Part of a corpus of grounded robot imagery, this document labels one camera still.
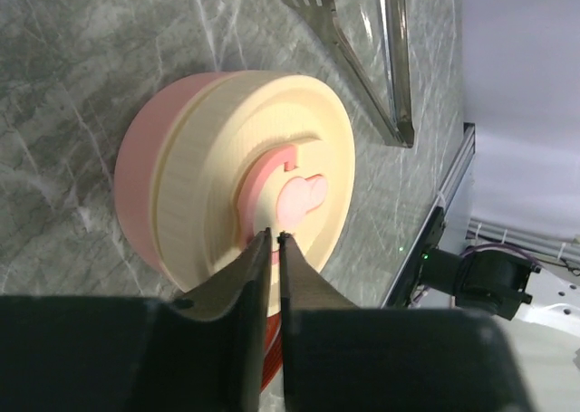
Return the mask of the red round lid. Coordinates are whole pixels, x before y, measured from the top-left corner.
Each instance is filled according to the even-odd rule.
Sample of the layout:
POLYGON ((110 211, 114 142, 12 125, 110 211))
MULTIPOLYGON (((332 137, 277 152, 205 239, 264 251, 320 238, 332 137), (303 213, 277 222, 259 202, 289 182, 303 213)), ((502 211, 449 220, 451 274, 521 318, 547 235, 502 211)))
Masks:
POLYGON ((261 390, 269 385, 283 364, 281 327, 280 312, 267 318, 261 390))

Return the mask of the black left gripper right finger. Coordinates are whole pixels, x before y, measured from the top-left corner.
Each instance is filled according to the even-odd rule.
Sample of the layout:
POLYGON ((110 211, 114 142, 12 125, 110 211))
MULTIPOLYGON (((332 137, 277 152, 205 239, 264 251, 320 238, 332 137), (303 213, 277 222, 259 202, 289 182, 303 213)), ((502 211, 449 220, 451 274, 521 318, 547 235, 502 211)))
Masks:
POLYGON ((477 311, 360 308, 279 243, 289 411, 531 411, 504 332, 477 311))

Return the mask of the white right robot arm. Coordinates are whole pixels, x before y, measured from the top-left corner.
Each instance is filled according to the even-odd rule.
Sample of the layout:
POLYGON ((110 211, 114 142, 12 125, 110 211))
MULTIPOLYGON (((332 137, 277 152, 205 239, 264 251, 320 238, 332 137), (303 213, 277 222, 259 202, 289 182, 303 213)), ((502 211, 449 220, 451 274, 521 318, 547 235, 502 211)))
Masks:
POLYGON ((508 244, 470 246, 459 254, 432 246, 420 255, 408 307, 429 292, 451 308, 497 319, 521 366, 530 373, 579 371, 579 286, 508 244))

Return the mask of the beige round lid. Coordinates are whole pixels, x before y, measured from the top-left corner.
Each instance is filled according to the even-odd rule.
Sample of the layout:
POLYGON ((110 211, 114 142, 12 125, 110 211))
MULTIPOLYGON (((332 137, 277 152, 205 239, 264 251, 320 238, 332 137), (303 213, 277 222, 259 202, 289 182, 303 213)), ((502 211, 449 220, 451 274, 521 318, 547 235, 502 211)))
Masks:
POLYGON ((353 131, 337 95, 302 75, 242 72, 195 101, 159 173, 154 225, 169 278, 187 291, 264 228, 328 261, 348 212, 353 131))

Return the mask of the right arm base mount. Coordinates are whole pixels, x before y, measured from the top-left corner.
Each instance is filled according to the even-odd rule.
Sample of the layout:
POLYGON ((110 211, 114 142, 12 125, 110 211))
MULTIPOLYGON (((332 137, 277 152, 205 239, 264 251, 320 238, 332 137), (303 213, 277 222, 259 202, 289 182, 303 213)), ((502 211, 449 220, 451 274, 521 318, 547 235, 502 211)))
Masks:
POLYGON ((419 283, 422 263, 429 251, 439 244, 444 230, 445 211, 441 206, 436 206, 402 265, 387 300, 388 306, 401 308, 409 305, 419 283))

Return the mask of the pink lunch bowl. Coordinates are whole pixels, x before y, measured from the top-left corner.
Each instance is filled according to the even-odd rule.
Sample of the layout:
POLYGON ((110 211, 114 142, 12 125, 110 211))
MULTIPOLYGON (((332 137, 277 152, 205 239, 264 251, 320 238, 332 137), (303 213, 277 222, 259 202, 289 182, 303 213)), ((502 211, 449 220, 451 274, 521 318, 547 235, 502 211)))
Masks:
POLYGON ((153 216, 158 165, 179 121, 198 101, 237 72, 204 72, 174 81, 137 113, 121 142, 114 168, 114 206, 121 231, 147 265, 164 274, 153 216))

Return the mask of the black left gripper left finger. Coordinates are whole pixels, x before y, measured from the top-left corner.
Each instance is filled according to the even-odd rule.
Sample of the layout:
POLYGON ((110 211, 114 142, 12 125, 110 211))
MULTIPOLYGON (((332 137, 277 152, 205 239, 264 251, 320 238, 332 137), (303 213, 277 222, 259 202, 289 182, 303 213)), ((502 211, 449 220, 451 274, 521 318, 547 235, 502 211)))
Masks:
POLYGON ((171 301, 8 295, 4 411, 256 411, 272 235, 171 301))

